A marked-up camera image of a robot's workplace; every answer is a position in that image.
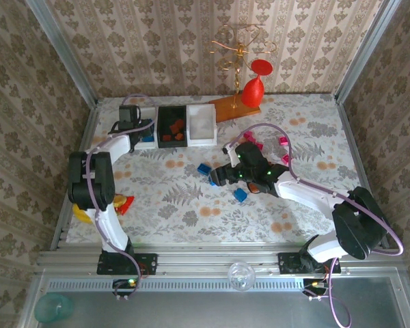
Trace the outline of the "small black circuit board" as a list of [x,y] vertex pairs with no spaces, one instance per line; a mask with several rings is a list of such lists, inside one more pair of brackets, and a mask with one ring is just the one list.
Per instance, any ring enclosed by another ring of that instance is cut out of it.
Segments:
[[128,301],[141,286],[141,278],[118,279],[113,282],[113,295],[117,301]]
[[318,301],[328,296],[329,285],[326,279],[304,279],[302,293],[309,301]]

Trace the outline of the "aluminium frame rail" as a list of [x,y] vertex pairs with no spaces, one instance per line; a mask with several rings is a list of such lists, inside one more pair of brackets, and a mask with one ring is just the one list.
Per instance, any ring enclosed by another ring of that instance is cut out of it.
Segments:
[[[242,260],[258,277],[278,277],[279,253],[297,252],[295,244],[279,243],[163,243],[134,246],[137,253],[157,254],[157,277],[225,277],[232,263]],[[38,272],[63,276],[95,276],[101,246],[61,243],[40,252]]]

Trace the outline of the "gray metal sheet shelf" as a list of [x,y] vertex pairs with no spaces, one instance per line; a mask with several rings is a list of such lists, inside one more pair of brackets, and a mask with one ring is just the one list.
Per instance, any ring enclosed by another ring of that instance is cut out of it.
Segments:
[[[48,292],[54,277],[35,279],[18,328],[410,328],[410,287],[394,273],[336,277],[335,305],[299,292],[143,292],[117,301],[113,292]],[[47,293],[74,303],[70,318],[39,323],[34,309]]]

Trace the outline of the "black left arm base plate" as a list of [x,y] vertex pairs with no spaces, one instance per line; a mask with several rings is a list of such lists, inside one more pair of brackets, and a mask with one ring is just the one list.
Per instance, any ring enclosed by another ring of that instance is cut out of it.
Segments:
[[[157,254],[134,254],[135,262],[145,275],[156,275]],[[119,253],[102,252],[98,259],[98,275],[136,275],[137,269],[132,261]]]

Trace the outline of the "teal plastic cup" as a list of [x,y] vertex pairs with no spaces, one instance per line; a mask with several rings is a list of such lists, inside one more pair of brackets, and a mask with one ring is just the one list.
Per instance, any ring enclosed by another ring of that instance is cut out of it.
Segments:
[[53,323],[70,318],[73,312],[71,299],[61,294],[47,293],[36,303],[34,316],[39,323]]

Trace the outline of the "red and yellow toy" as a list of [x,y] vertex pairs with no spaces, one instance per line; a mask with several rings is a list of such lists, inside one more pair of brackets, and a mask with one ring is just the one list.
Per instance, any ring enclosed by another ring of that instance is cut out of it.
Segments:
[[120,216],[126,214],[134,200],[134,196],[125,196],[120,194],[115,195],[113,199],[113,207],[116,214]]

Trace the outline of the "clear glass ball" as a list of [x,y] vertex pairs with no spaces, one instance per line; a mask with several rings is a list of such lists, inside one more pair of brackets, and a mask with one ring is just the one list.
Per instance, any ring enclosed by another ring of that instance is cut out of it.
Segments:
[[245,292],[254,287],[256,273],[250,264],[238,261],[230,266],[228,280],[233,289]]

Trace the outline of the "yellow toy banana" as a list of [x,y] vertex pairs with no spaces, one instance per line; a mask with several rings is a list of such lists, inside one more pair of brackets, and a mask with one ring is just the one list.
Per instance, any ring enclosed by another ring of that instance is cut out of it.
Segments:
[[72,205],[73,215],[83,223],[92,224],[92,219],[86,214],[84,210],[81,210],[77,204]]

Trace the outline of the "black plastic bin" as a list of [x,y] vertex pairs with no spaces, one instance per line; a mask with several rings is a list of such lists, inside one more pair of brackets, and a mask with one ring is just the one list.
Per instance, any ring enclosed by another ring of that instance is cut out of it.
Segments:
[[[170,126],[175,125],[175,121],[184,120],[184,128],[180,129],[179,133],[184,135],[183,141],[175,140],[175,135],[170,131]],[[183,106],[164,106],[159,107],[157,117],[157,143],[159,148],[183,148],[187,147],[187,107]],[[162,136],[171,135],[171,141],[163,141]]]

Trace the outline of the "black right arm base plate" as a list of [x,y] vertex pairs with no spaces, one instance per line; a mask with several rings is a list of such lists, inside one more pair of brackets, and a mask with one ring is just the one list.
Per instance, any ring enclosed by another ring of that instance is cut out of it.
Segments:
[[331,266],[332,259],[326,262],[317,262],[308,254],[299,252],[282,252],[277,255],[279,272],[282,275],[290,274],[326,274],[333,269],[333,273],[341,273],[340,263]]

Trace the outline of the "floral patterned tablecloth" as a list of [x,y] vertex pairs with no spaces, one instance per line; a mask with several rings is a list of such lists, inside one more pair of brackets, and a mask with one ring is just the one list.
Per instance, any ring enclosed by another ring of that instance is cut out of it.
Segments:
[[[225,165],[224,144],[247,127],[272,163],[292,153],[295,173],[330,189],[359,185],[336,102],[330,94],[268,95],[256,115],[217,125],[214,147],[140,150],[113,166],[116,191],[135,200],[120,225],[133,243],[304,243],[333,230],[319,212],[291,200],[233,192],[244,183],[211,186],[197,171]],[[287,146],[278,138],[286,137]]]

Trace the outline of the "red wine glass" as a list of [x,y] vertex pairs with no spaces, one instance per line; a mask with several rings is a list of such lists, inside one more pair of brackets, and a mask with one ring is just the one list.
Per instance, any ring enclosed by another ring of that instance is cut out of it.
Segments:
[[256,74],[256,77],[245,85],[241,101],[245,106],[254,108],[260,105],[264,96],[264,84],[261,78],[270,75],[273,67],[265,59],[256,59],[251,64],[251,70]]

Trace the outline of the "aluminium side rail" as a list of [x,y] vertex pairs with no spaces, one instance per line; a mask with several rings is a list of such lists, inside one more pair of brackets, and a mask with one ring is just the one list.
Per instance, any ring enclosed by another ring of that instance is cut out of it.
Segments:
[[[362,159],[360,157],[360,153],[351,129],[351,125],[346,115],[346,111],[344,109],[344,105],[340,102],[336,103],[336,107],[338,110],[338,114],[340,116],[340,120],[342,123],[342,128],[344,134],[346,135],[346,140],[348,142],[348,146],[353,158],[353,162],[355,165],[355,170],[357,172],[357,176],[359,178],[359,185],[368,190],[369,193],[372,193],[370,184],[368,182],[367,175],[364,170],[364,166],[362,163]],[[390,249],[389,243],[387,241],[387,237],[384,236],[380,241],[379,244],[372,250],[373,254],[383,255]]]
[[[94,131],[96,130],[96,125],[98,123],[99,110],[94,109],[90,111],[87,123],[85,125],[85,130],[83,131],[83,136],[79,146],[79,150],[87,150],[91,144],[94,137]],[[65,193],[65,197],[62,203],[62,207],[57,220],[57,225],[49,248],[50,251],[55,251],[58,248],[59,242],[62,240],[62,235],[67,235],[68,226],[72,220],[72,203],[68,199],[68,192]]]

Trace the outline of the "aluminium corner post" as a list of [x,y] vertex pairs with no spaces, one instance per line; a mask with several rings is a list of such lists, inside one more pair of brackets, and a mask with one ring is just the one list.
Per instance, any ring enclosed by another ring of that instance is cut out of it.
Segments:
[[342,82],[339,84],[334,98],[338,104],[342,104],[356,84],[360,74],[363,72],[368,60],[373,54],[385,33],[392,17],[396,13],[402,0],[383,0],[377,14],[367,30],[359,48],[351,61]]
[[61,31],[59,24],[53,17],[45,0],[25,0],[35,15],[47,38],[56,50],[68,74],[71,76],[80,95],[91,110],[97,105],[98,97],[88,81],[82,65],[78,62],[67,41],[65,34]]

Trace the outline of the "white plastic bin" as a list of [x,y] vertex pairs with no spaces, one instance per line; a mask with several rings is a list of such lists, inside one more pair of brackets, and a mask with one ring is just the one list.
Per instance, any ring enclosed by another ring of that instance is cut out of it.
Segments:
[[149,149],[155,149],[157,148],[157,110],[154,107],[141,107],[141,123],[142,126],[145,126],[146,124],[144,123],[145,119],[153,119],[154,126],[151,128],[154,132],[153,137],[154,137],[154,142],[141,142],[142,136],[140,135],[140,141],[137,143],[135,146],[135,150],[149,150]]
[[187,105],[187,146],[217,145],[217,123],[214,104]]

